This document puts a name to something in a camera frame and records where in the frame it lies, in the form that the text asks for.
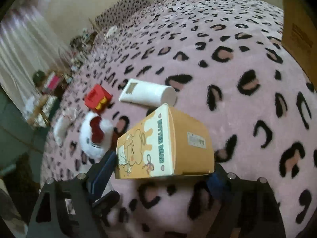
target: cartoon bear illustration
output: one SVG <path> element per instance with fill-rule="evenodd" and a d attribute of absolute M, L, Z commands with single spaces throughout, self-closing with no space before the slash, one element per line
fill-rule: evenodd
<path fill-rule="evenodd" d="M 119 165 L 124 168 L 128 176 L 131 173 L 131 166 L 139 165 L 142 162 L 142 146 L 145 145 L 145 142 L 145 134 L 137 129 L 134 135 L 128 135 L 124 145 L 118 148 Z"/>

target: white curtain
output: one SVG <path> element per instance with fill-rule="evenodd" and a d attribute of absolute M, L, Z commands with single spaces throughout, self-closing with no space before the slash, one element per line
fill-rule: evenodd
<path fill-rule="evenodd" d="M 0 23 L 0 84 L 21 112 L 37 93 L 33 74 L 65 70 L 68 51 L 34 6 L 19 6 L 5 15 Z"/>

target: bed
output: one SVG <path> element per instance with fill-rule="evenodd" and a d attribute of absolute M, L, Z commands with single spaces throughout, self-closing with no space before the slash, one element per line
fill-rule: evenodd
<path fill-rule="evenodd" d="M 102 117 L 118 134 L 154 110 L 118 101 L 137 78 L 175 88 L 175 107 L 207 126 L 227 172 L 268 180 L 287 237 L 305 228 L 317 206 L 316 91 L 281 46 L 283 10 L 259 0 L 120 0 L 95 22 L 104 32 L 117 25 L 119 35 L 96 37 L 64 93 L 52 126 L 67 107 L 78 117 L 60 147 L 49 131 L 41 185 L 96 163 L 78 142 L 95 84 L 114 96 Z M 201 177 L 110 183 L 120 202 L 107 217 L 109 237 L 205 237 L 220 208 Z"/>

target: white cylindrical container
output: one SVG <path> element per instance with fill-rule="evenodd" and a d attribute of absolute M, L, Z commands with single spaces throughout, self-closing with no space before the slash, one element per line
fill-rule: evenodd
<path fill-rule="evenodd" d="M 130 79 L 122 91 L 119 101 L 159 107 L 164 103 L 173 106 L 176 98 L 176 91 L 171 86 Z"/>

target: gray floor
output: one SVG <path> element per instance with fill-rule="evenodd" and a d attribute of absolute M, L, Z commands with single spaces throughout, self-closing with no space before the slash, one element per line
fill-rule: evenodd
<path fill-rule="evenodd" d="M 24 153 L 30 155 L 33 180 L 40 181 L 43 148 L 48 128 L 33 130 L 0 88 L 0 169 Z"/>

